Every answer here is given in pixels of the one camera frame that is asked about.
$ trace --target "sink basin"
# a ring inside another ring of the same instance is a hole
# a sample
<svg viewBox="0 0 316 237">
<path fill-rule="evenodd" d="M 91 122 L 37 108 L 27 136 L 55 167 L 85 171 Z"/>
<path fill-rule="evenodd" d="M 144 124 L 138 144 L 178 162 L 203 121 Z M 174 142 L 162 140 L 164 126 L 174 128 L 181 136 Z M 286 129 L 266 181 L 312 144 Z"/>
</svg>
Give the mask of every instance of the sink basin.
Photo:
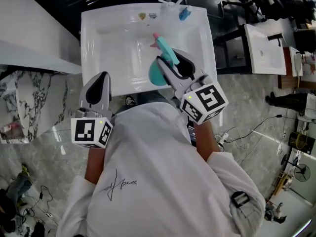
<svg viewBox="0 0 316 237">
<path fill-rule="evenodd" d="M 277 39 L 269 41 L 258 28 L 245 25 L 252 72 L 254 74 L 286 75 L 283 47 Z"/>
<path fill-rule="evenodd" d="M 184 8 L 184 5 L 171 9 L 162 3 L 136 3 L 83 12 L 83 84 L 96 74 L 107 71 L 113 96 L 169 87 L 156 86 L 149 81 L 150 65 L 157 55 L 161 55 L 159 49 L 150 47 L 154 43 L 154 32 L 161 34 L 172 48 L 192 55 L 194 62 L 216 81 L 206 9 L 192 6 L 191 15 L 181 21 L 179 13 Z"/>
</svg>

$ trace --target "gray tile floor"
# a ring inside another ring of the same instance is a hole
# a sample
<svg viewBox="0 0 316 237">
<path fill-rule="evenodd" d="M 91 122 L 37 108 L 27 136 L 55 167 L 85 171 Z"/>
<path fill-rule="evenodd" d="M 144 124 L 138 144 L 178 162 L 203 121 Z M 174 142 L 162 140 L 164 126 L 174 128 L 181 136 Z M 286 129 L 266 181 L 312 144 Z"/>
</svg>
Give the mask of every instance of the gray tile floor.
<svg viewBox="0 0 316 237">
<path fill-rule="evenodd" d="M 291 93 L 291 90 L 277 88 L 277 76 L 271 75 L 224 75 L 218 77 L 230 104 L 223 112 L 223 126 L 219 126 L 219 117 L 212 120 L 214 133 L 222 135 L 229 131 L 229 136 L 238 138 L 246 135 L 267 117 L 282 114 L 295 117 L 296 113 L 286 109 L 271 107 L 264 97 L 272 90 L 276 95 Z M 171 96 L 170 90 L 164 95 Z M 123 98 L 114 98 L 112 110 L 123 103 Z M 288 152 L 286 145 L 294 120 L 271 118 L 264 122 L 256 132 L 242 141 L 225 143 L 225 151 L 231 152 L 236 161 L 250 175 L 263 196 L 268 197 L 273 190 L 281 170 L 280 161 Z M 21 163 L 28 165 L 33 181 L 28 191 L 31 197 L 24 200 L 34 205 L 40 196 L 40 186 L 45 185 L 54 199 L 49 203 L 49 212 L 56 222 L 65 210 L 68 190 L 76 175 L 84 175 L 88 149 L 71 143 L 70 120 L 65 120 L 47 131 L 30 144 L 0 145 L 0 188 L 6 188 L 9 180 L 21 170 Z M 46 229 L 56 229 L 55 223 L 44 215 L 47 200 L 50 198 L 44 190 L 43 199 L 34 207 L 35 215 L 46 222 Z"/>
</svg>

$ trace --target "person standing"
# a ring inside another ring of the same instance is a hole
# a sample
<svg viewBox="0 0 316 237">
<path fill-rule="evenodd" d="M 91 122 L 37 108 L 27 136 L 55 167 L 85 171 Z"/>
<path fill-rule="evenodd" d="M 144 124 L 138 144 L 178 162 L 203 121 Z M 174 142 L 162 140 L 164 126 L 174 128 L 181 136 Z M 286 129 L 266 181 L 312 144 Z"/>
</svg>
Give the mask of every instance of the person standing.
<svg viewBox="0 0 316 237">
<path fill-rule="evenodd" d="M 265 100 L 271 106 L 292 109 L 306 119 L 316 119 L 316 96 L 313 94 L 295 93 L 276 97 L 274 92 L 271 92 Z"/>
<path fill-rule="evenodd" d="M 7 191 L 0 190 L 0 225 L 7 233 L 15 231 L 16 205 L 18 198 L 24 194 L 31 186 L 30 174 L 25 164 L 16 179 L 10 184 Z"/>
</svg>

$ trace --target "cable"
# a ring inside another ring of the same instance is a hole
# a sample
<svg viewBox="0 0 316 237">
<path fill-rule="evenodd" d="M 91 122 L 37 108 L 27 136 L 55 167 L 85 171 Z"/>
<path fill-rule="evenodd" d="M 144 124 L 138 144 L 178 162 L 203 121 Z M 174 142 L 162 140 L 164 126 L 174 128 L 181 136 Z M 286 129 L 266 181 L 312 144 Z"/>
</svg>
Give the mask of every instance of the cable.
<svg viewBox="0 0 316 237">
<path fill-rule="evenodd" d="M 244 148 L 243 147 L 240 147 L 237 143 L 236 143 L 236 141 L 235 141 L 235 145 L 236 145 L 236 147 L 238 147 L 238 148 L 240 148 L 240 149 L 242 149 L 242 150 L 247 150 L 247 148 L 246 148 L 246 144 L 244 144 L 243 143 L 243 146 L 244 146 Z"/>
<path fill-rule="evenodd" d="M 46 211 L 46 213 L 48 213 L 48 212 L 49 212 L 49 204 L 48 204 L 48 203 L 49 203 L 49 202 L 52 202 L 53 199 L 54 199 L 54 197 L 53 197 L 52 194 L 49 192 L 48 187 L 46 187 L 45 185 L 41 185 L 41 186 L 40 186 L 40 195 L 39 195 L 39 198 L 40 198 L 40 199 L 43 197 L 43 190 L 42 190 L 42 187 L 44 187 L 45 189 L 47 189 L 48 194 L 49 194 L 50 197 L 51 197 L 50 200 L 47 200 L 47 211 Z"/>
<path fill-rule="evenodd" d="M 274 125 L 272 125 L 272 124 L 268 125 L 268 126 L 264 129 L 264 131 L 266 131 L 266 130 L 267 130 L 269 127 L 271 127 L 271 126 L 273 127 L 273 139 L 274 139 L 274 141 L 276 142 L 276 139 L 275 139 L 275 127 L 274 127 Z M 246 149 L 246 157 L 241 161 L 240 164 L 242 164 L 243 161 L 246 160 L 249 156 L 253 156 L 254 151 L 251 151 L 250 153 L 248 153 L 247 151 L 250 150 L 250 149 L 254 149 L 254 148 L 258 145 L 258 143 L 260 142 L 260 140 L 262 139 L 263 135 L 264 135 L 264 134 L 262 133 L 261 136 L 260 136 L 260 138 L 259 138 L 259 140 L 256 142 L 256 144 L 255 144 L 252 148 Z"/>
<path fill-rule="evenodd" d="M 231 129 L 229 129 L 228 131 L 226 131 L 226 133 L 228 133 L 229 131 L 233 130 L 234 128 L 237 128 L 237 127 L 232 127 Z"/>
<path fill-rule="evenodd" d="M 22 216 L 19 215 L 19 217 L 21 218 L 21 223 L 20 223 L 20 225 L 19 225 L 18 228 L 20 228 L 20 227 L 22 226 L 22 231 L 19 231 L 20 234 L 21 234 L 21 233 L 23 232 L 23 230 L 24 230 L 24 225 L 23 225 L 23 224 L 24 224 L 24 222 L 25 222 L 25 220 L 26 220 L 26 219 L 24 220 L 24 218 L 26 217 L 27 214 L 29 214 L 30 211 L 33 211 L 33 216 L 30 215 L 30 217 L 31 217 L 31 218 L 34 218 L 35 212 L 34 212 L 33 208 L 37 205 L 37 203 L 38 203 L 39 201 L 40 201 L 40 199 L 39 199 L 31 208 L 29 208 L 29 207 L 25 208 L 24 211 L 23 211 L 23 213 L 22 213 Z"/>
<path fill-rule="evenodd" d="M 316 124 L 316 122 L 314 121 L 314 120 L 315 120 L 314 118 L 309 118 L 309 117 L 307 117 L 305 114 L 303 114 L 303 113 L 305 112 L 305 110 L 312 110 L 312 111 L 316 111 L 316 110 L 315 110 L 315 109 L 311 109 L 311 108 L 305 108 L 303 111 L 301 111 L 301 112 L 299 113 L 299 115 L 300 115 L 301 117 L 303 117 L 303 118 L 309 120 L 311 123 Z"/>
<path fill-rule="evenodd" d="M 46 211 L 46 212 L 45 212 L 43 209 L 41 209 L 41 208 L 39 207 L 39 205 L 38 205 L 38 202 L 39 202 L 40 200 L 42 200 L 42 198 L 43 198 L 43 188 L 47 189 L 47 192 L 48 192 L 48 194 L 49 194 L 50 197 L 51 197 L 50 200 L 47 201 L 47 211 Z M 19 228 L 22 226 L 22 231 L 19 231 L 20 234 L 21 234 L 21 233 L 23 232 L 23 230 L 24 230 L 24 225 L 23 225 L 24 222 L 25 222 L 24 218 L 26 217 L 27 214 L 29 214 L 29 211 L 31 210 L 31 211 L 33 212 L 33 216 L 30 215 L 30 217 L 33 218 L 33 217 L 35 216 L 35 212 L 34 212 L 33 208 L 37 205 L 37 207 L 38 207 L 43 213 L 47 214 L 47 213 L 49 213 L 49 204 L 48 204 L 48 203 L 49 203 L 49 202 L 52 202 L 53 199 L 54 199 L 54 197 L 53 197 L 53 195 L 50 193 L 48 187 L 46 187 L 45 185 L 41 185 L 41 186 L 40 186 L 40 194 L 39 194 L 39 199 L 38 199 L 38 201 L 36 201 L 32 196 L 28 196 L 28 195 L 26 195 L 26 196 L 32 198 L 32 199 L 34 200 L 35 204 L 34 204 L 31 208 L 29 208 L 29 207 L 25 208 L 25 210 L 24 210 L 23 213 L 22 213 L 22 216 L 20 216 L 20 217 L 21 217 L 21 224 L 20 224 Z M 54 221 L 54 223 L 56 224 L 56 226 L 58 226 L 58 224 L 57 224 L 57 222 L 56 222 L 55 219 L 53 219 L 53 218 L 50 218 L 50 219 Z"/>
<path fill-rule="evenodd" d="M 297 120 L 297 118 L 290 118 L 290 117 L 285 117 L 285 116 L 282 116 L 282 118 Z"/>
<path fill-rule="evenodd" d="M 243 138 L 246 138 L 246 137 L 249 136 L 251 133 L 253 133 L 253 131 L 254 131 L 255 129 L 257 129 L 260 125 L 262 125 L 262 123 L 263 123 L 264 121 L 266 121 L 266 120 L 268 120 L 268 119 L 280 118 L 280 117 L 283 117 L 283 116 L 277 115 L 277 116 L 274 116 L 274 117 L 266 118 L 266 119 L 263 120 L 260 124 L 258 124 L 254 129 L 252 129 L 251 132 L 249 132 L 247 135 L 242 136 L 242 137 L 239 137 L 238 139 L 234 139 L 234 140 L 231 140 L 231 141 L 226 141 L 226 143 L 232 143 L 232 142 L 234 142 L 234 141 L 236 141 L 236 140 L 241 140 L 241 139 L 243 139 Z"/>
<path fill-rule="evenodd" d="M 238 128 L 235 126 L 235 129 L 237 130 L 238 136 L 239 138 L 241 137 Z M 240 139 L 240 141 L 243 143 L 244 148 L 246 148 L 246 144 L 242 141 L 242 139 Z"/>
<path fill-rule="evenodd" d="M 287 119 L 287 111 L 288 111 L 288 108 L 286 108 L 285 120 L 284 120 L 284 124 L 283 124 L 283 134 L 285 133 L 284 127 L 285 127 L 285 122 L 286 122 L 286 119 Z"/>
<path fill-rule="evenodd" d="M 225 148 L 224 148 L 224 146 L 223 146 L 222 144 L 219 144 L 219 143 L 218 143 L 218 146 L 220 146 L 220 147 L 222 147 L 222 148 L 223 148 L 223 151 L 222 151 L 222 152 L 224 152 L 224 151 L 225 151 Z"/>
</svg>

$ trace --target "marble countertop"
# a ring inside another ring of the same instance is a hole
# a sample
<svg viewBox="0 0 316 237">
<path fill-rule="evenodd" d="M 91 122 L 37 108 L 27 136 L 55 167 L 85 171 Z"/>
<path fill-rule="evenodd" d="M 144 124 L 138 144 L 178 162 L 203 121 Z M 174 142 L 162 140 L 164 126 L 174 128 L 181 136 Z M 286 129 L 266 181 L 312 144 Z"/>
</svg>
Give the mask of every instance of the marble countertop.
<svg viewBox="0 0 316 237">
<path fill-rule="evenodd" d="M 0 81 L 0 128 L 21 125 L 23 138 L 1 143 L 29 143 L 52 126 L 71 117 L 79 105 L 81 75 L 16 71 Z"/>
</svg>

